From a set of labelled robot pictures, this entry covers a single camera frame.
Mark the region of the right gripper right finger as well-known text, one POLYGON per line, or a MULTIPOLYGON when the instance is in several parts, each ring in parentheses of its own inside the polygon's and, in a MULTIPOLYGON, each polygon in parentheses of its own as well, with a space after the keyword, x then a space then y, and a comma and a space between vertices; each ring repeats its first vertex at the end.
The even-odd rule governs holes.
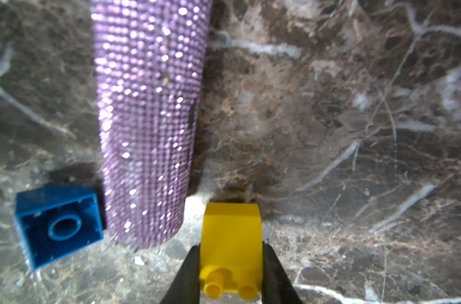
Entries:
POLYGON ((263 242, 263 304, 302 304, 272 246, 263 242))

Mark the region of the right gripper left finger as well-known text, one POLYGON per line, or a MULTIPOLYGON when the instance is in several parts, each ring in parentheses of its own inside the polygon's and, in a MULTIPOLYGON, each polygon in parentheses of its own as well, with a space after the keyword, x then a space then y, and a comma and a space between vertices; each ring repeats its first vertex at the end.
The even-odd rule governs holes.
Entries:
POLYGON ((184 259, 172 284, 160 301, 161 304, 200 303, 199 258, 200 246, 195 245, 184 259))

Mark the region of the yellow square lego brick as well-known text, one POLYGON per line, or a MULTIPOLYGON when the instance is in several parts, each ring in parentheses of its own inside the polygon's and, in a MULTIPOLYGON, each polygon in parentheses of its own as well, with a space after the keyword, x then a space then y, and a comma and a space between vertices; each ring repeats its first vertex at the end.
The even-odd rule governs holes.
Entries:
POLYGON ((259 207, 208 203, 203 217, 199 279, 209 298, 236 294, 254 300, 262 292, 263 238, 259 207))

